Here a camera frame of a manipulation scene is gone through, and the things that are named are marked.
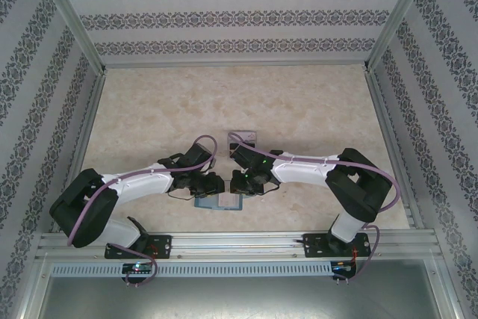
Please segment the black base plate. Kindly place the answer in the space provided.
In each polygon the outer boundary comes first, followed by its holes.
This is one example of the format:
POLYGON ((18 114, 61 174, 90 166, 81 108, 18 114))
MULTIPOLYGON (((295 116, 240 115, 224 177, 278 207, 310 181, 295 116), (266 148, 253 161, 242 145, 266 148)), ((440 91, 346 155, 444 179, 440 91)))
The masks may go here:
POLYGON ((297 241, 304 246, 306 258, 352 258, 368 257, 371 253, 370 241, 365 233, 358 233, 354 239, 345 243, 331 233, 305 233, 297 241))
POLYGON ((126 249, 107 244, 104 256, 106 259, 168 259, 171 248, 170 235, 143 234, 126 249))

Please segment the aluminium frame post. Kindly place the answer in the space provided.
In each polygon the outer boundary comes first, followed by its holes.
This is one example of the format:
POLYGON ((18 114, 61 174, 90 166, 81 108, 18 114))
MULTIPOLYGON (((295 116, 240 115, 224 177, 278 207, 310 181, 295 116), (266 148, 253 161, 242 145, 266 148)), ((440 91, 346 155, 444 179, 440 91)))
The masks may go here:
POLYGON ((385 22, 384 28, 381 30, 379 36, 376 39, 376 42, 370 52, 370 55, 364 62, 364 70, 366 72, 370 72, 371 70, 376 68, 382 57, 382 54, 385 52, 388 44, 391 42, 395 31, 398 29, 400 23, 403 20, 403 17, 406 15, 407 11, 412 5, 412 2, 413 0, 397 0, 397 3, 391 11, 390 16, 385 22))
POLYGON ((72 2, 70 0, 53 1, 96 74, 103 73, 105 70, 105 65, 100 58, 93 41, 90 39, 90 36, 88 35, 80 16, 75 11, 72 2))

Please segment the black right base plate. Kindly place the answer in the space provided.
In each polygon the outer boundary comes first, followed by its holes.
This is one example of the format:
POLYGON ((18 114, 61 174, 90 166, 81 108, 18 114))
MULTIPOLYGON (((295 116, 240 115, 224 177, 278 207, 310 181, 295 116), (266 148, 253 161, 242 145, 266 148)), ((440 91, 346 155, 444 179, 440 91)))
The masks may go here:
POLYGON ((365 233, 358 233, 354 239, 345 243, 331 233, 305 233, 297 241, 304 246, 306 258, 352 258, 368 257, 371 253, 370 241, 365 233))

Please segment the aluminium table side rail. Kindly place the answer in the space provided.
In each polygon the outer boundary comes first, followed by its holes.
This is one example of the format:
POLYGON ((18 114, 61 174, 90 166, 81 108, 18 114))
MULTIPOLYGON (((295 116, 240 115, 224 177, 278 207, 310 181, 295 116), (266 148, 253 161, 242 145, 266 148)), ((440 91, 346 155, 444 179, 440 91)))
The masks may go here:
POLYGON ((379 126, 381 128, 382 136, 385 141, 388 157, 391 162, 395 179, 401 189, 401 199, 403 207, 406 210, 409 218, 409 225, 413 229, 425 229, 423 219, 420 215, 417 201, 415 199, 415 192, 413 191, 412 183, 406 171, 406 163, 403 160, 400 146, 395 135, 393 121, 388 113, 388 108, 385 104, 384 97, 380 92, 379 85, 374 74, 368 70, 364 71, 365 81, 367 82, 370 97, 377 115, 379 126))
POLYGON ((55 120, 54 133, 46 154, 47 162, 42 170, 45 192, 42 212, 38 217, 38 232, 57 230, 49 215, 49 208, 84 165, 106 73, 102 70, 92 81, 84 81, 75 101, 68 101, 55 120))

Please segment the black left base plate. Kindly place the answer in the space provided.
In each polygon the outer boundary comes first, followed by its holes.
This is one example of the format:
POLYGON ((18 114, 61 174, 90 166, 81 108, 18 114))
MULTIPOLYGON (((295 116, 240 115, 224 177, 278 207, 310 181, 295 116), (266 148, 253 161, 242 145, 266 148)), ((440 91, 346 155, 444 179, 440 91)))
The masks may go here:
POLYGON ((107 244, 104 256, 106 259, 168 259, 171 248, 170 235, 143 234, 126 249, 107 244))

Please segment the grey sheet metal panel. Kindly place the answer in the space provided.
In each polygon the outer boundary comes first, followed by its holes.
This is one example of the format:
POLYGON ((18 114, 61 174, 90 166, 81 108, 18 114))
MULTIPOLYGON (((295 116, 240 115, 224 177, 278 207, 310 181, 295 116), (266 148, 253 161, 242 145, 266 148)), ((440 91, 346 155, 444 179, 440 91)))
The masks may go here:
POLYGON ((375 261, 327 276, 162 276, 129 288, 100 264, 45 263, 21 319, 463 319, 436 260, 375 261))

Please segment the small circuit board green light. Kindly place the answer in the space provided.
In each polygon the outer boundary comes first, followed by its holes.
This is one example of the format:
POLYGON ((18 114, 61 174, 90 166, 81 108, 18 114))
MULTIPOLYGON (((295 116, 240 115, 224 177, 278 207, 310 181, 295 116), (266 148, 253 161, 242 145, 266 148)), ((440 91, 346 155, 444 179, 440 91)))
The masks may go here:
POLYGON ((149 263, 130 263, 124 264, 122 266, 122 274, 130 274, 130 275, 150 275, 153 271, 153 266, 149 263))

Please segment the white card with pink print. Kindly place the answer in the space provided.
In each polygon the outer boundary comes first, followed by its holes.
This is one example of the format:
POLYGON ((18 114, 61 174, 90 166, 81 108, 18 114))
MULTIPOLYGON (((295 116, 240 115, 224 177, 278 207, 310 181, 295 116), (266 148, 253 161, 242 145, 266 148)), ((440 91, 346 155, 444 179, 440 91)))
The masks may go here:
POLYGON ((256 131, 244 131, 244 130, 234 130, 231 134, 228 135, 228 138, 231 142, 246 142, 246 143, 256 143, 257 142, 257 132, 256 131))
POLYGON ((218 206, 237 210, 241 207, 242 197, 236 193, 220 193, 218 196, 218 206))

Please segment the teal leather card holder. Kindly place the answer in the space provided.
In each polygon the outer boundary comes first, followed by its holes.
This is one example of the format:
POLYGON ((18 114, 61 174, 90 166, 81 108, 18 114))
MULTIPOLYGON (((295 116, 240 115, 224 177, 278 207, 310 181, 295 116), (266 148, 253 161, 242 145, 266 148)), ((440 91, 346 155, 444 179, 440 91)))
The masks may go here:
POLYGON ((218 196, 210 195, 203 198, 196 197, 194 200, 194 206, 196 208, 203 208, 208 210, 216 210, 216 211, 241 211, 243 209, 243 196, 241 200, 241 207, 237 210, 232 210, 229 208, 221 208, 218 206, 218 196))

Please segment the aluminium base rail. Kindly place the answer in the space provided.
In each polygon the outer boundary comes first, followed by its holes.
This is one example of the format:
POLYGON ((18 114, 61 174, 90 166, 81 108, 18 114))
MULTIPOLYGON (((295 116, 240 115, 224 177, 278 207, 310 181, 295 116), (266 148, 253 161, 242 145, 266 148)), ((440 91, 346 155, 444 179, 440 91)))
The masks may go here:
MULTIPOLYGON (((366 231, 370 245, 378 243, 376 260, 442 258, 443 252, 431 229, 385 229, 377 237, 366 231)), ((301 232, 176 232, 166 246, 170 261, 292 261, 305 258, 301 232)), ((62 233, 41 235, 36 260, 100 261, 106 244, 95 241, 84 248, 66 245, 62 233)))

